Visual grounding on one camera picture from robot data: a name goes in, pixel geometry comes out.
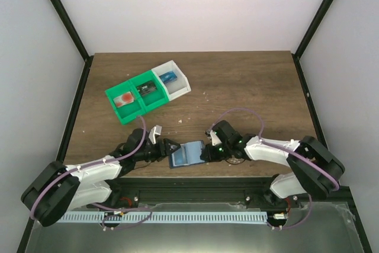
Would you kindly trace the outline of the blue leather card holder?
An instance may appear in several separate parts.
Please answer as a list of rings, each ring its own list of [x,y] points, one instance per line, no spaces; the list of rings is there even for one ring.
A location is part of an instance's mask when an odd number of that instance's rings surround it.
[[[180,148],[169,157],[170,169],[204,164],[205,161],[201,159],[203,149],[204,142],[202,140],[181,144]]]

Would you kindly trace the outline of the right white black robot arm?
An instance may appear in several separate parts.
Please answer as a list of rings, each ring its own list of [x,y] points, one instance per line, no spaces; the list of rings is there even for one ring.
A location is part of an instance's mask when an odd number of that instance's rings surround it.
[[[261,134],[241,135],[225,120],[216,123],[206,135],[210,142],[200,155],[205,162],[237,158],[271,162],[291,170],[273,176],[261,191],[269,207],[277,207],[284,199],[298,194],[325,200],[341,187],[339,180],[345,172],[344,165],[312,136],[301,140],[272,140],[264,139]]]

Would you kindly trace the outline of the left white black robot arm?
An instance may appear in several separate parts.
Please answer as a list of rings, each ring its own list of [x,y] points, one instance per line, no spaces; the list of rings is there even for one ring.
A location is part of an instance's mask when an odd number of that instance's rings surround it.
[[[160,131],[135,129],[112,152],[95,161],[63,165],[53,161],[21,195],[31,217],[42,226],[56,223],[66,212],[101,204],[116,207],[121,201],[116,179],[135,169],[138,162],[159,162],[180,149],[180,144],[160,138]]]

